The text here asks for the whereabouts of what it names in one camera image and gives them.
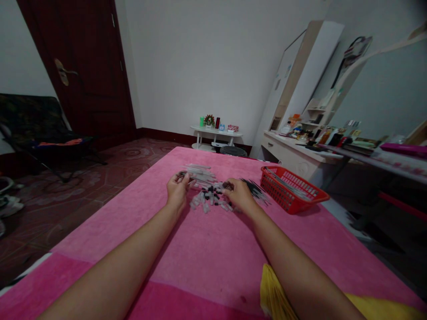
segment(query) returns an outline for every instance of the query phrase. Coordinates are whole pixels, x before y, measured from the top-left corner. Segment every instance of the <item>patterned floor tile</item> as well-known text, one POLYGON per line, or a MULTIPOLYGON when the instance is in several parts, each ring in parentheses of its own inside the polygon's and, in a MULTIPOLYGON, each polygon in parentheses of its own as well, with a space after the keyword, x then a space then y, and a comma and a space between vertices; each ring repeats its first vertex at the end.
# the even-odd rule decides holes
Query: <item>patterned floor tile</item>
POLYGON ((25 187, 13 195, 21 198, 25 208, 3 219, 0 288, 177 146, 189 147, 141 138, 100 152, 106 166, 82 161, 66 184, 48 170, 17 179, 25 187))
POLYGON ((26 244, 53 228, 59 221, 88 202, 90 200, 77 199, 33 211, 24 208, 13 216, 2 219, 6 226, 4 237, 26 244))
POLYGON ((48 250, 25 245, 0 263, 0 288, 23 273, 34 262, 48 253, 48 250))
POLYGON ((62 219, 53 228, 31 241, 30 244, 47 250, 53 248, 74 229, 90 218, 102 206, 103 202, 96 200, 86 203, 73 212, 73 214, 62 219))

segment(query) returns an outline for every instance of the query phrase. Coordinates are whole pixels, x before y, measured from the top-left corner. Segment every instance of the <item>door handle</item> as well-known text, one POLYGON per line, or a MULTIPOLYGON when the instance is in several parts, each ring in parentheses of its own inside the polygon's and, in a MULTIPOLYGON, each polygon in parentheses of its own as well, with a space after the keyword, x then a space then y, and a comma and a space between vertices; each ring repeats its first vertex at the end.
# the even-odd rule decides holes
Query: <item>door handle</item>
POLYGON ((59 73, 59 77, 61 78, 61 82, 65 85, 68 86, 69 85, 69 81, 68 81, 68 77, 67 77, 67 73, 72 73, 75 75, 79 75, 77 72, 75 71, 70 71, 64 68, 64 66, 62 65, 62 62, 59 61, 59 59, 55 58, 55 65, 56 68, 58 69, 58 73, 59 73))

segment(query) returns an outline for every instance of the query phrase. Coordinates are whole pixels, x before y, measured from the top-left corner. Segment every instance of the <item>dark red wooden door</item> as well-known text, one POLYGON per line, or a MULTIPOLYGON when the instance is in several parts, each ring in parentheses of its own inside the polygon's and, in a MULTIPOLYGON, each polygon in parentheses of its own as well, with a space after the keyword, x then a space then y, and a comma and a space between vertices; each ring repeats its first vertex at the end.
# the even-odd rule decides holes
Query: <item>dark red wooden door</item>
POLYGON ((112 3, 108 0, 18 2, 72 129, 79 134, 97 136, 99 149, 135 139, 135 121, 112 3), (55 59, 73 72, 66 73, 68 85, 61 80, 55 59))

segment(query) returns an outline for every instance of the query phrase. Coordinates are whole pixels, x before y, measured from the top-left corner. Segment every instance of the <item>red basket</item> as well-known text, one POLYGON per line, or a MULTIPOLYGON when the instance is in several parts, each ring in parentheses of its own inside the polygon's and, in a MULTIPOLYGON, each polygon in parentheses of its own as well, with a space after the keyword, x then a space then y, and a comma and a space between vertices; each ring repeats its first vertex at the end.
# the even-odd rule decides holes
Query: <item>red basket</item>
POLYGON ((289 214, 305 211, 316 203, 329 200, 329 195, 315 187, 303 178, 282 167, 262 167, 261 187, 289 214), (267 170, 278 175, 284 182, 308 194, 310 200, 296 196, 292 191, 281 184, 278 179, 267 170))

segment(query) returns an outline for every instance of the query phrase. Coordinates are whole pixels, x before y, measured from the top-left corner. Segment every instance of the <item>pink towel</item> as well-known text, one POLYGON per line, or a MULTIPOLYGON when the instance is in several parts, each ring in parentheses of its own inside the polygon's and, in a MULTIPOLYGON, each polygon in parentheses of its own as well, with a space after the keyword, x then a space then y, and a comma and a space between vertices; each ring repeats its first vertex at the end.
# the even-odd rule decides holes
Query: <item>pink towel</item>
MULTIPOLYGON (((211 166, 219 180, 242 177, 257 183, 260 168, 266 165, 252 159, 175 148, 53 251, 96 263, 166 203, 166 182, 189 163, 211 166)), ((266 208, 269 216, 344 292, 425 309, 422 300, 323 206, 291 216, 272 202, 266 208)), ((261 315, 259 285, 267 259, 246 226, 245 217, 221 207, 211 207, 204 214, 201 206, 196 211, 187 206, 178 225, 150 280, 261 315)))
MULTIPOLYGON (((92 266, 54 253, 0 298, 0 319, 34 319, 92 266)), ((148 282, 131 319, 263 319, 165 284, 148 282)))

